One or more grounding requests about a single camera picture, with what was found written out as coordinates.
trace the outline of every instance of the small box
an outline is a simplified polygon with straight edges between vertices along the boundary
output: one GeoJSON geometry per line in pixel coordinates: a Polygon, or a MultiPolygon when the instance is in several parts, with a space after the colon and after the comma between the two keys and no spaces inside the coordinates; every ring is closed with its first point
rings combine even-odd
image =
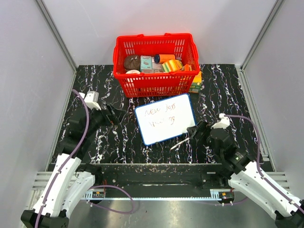
{"type": "Polygon", "coordinates": [[[193,82],[190,86],[189,92],[198,93],[201,89],[201,71],[193,79],[193,82]]]}
{"type": "Polygon", "coordinates": [[[152,58],[152,69],[155,73],[162,72],[162,65],[160,63],[155,63],[154,58],[152,58]]]}
{"type": "Polygon", "coordinates": [[[153,73],[152,70],[152,57],[151,56],[141,56],[141,72],[153,73]]]}

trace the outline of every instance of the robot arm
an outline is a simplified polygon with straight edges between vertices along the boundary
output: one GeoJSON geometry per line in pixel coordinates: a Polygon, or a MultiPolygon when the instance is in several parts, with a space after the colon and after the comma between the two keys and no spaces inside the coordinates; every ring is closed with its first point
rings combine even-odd
{"type": "Polygon", "coordinates": [[[229,126],[229,118],[220,114],[220,119],[214,125],[199,122],[188,128],[190,140],[195,138],[209,146],[223,164],[221,177],[228,180],[230,187],[263,208],[275,220],[278,228],[303,228],[304,214],[298,207],[304,209],[304,201],[287,192],[260,168],[262,177],[254,158],[236,147],[224,130],[229,126]]]}
{"type": "Polygon", "coordinates": [[[91,109],[89,114],[90,124],[86,138],[80,149],[67,161],[62,170],[58,171],[58,168],[72,154],[84,134],[87,117],[84,110],[80,109],[75,111],[69,119],[67,136],[60,145],[57,162],[45,190],[33,210],[25,210],[22,213],[21,221],[27,228],[35,227],[41,206],[43,206],[43,210],[39,219],[39,228],[67,228],[72,211],[86,191],[93,185],[102,183],[103,177],[100,167],[91,164],[80,165],[80,163],[87,147],[91,144],[89,136],[96,132],[100,126],[120,124],[126,111],[117,110],[110,105],[106,106],[107,109],[101,109],[97,103],[97,92],[91,91],[86,96],[84,94],[80,95],[91,109]],[[76,170],[80,172],[79,176],[69,188],[69,183],[76,170]]]}

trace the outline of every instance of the whiteboard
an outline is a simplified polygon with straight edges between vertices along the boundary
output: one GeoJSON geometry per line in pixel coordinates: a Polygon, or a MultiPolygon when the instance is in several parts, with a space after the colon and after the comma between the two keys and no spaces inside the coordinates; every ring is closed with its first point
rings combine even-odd
{"type": "Polygon", "coordinates": [[[179,136],[195,125],[188,94],[139,106],[135,115],[146,146],[179,136]]]}

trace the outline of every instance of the table surface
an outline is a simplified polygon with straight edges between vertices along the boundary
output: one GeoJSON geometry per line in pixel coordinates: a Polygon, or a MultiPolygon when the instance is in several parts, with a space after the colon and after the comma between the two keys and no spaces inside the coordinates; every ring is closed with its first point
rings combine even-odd
{"type": "MultiPolygon", "coordinates": [[[[237,195],[236,201],[242,199],[237,195]]],[[[275,228],[275,221],[251,200],[233,207],[197,201],[136,201],[136,212],[121,215],[79,202],[70,218],[73,228],[275,228]]],[[[129,211],[129,201],[104,201],[102,206],[129,211]]]]}
{"type": "MultiPolygon", "coordinates": [[[[199,93],[190,93],[196,121],[214,123],[219,113],[237,114],[249,117],[249,111],[234,65],[200,65],[202,88],[199,93]]],[[[175,150],[170,148],[182,140],[176,137],[155,145],[145,146],[134,115],[140,105],[168,97],[126,98],[119,82],[113,76],[112,65],[79,66],[73,88],[87,93],[99,93],[99,104],[112,104],[127,111],[122,126],[101,126],[90,136],[92,145],[88,148],[83,163],[216,163],[213,152],[196,142],[187,142],[175,150]]],[[[67,120],[76,109],[82,109],[81,101],[71,95],[57,146],[51,164],[56,162],[58,146],[65,138],[67,120]]],[[[228,131],[236,144],[249,154],[255,154],[257,139],[249,122],[233,119],[228,131]]]]}

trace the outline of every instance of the white wall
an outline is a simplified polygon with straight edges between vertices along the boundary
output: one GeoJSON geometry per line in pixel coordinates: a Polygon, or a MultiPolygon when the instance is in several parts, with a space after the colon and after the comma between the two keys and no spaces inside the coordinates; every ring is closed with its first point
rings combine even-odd
{"type": "Polygon", "coordinates": [[[75,62],[112,64],[117,36],[190,32],[200,63],[240,65],[276,0],[44,0],[75,62]]]}
{"type": "Polygon", "coordinates": [[[304,199],[304,1],[285,1],[245,69],[276,167],[304,199]]]}
{"type": "Polygon", "coordinates": [[[0,6],[0,227],[16,228],[55,138],[73,71],[33,0],[0,6]]]}

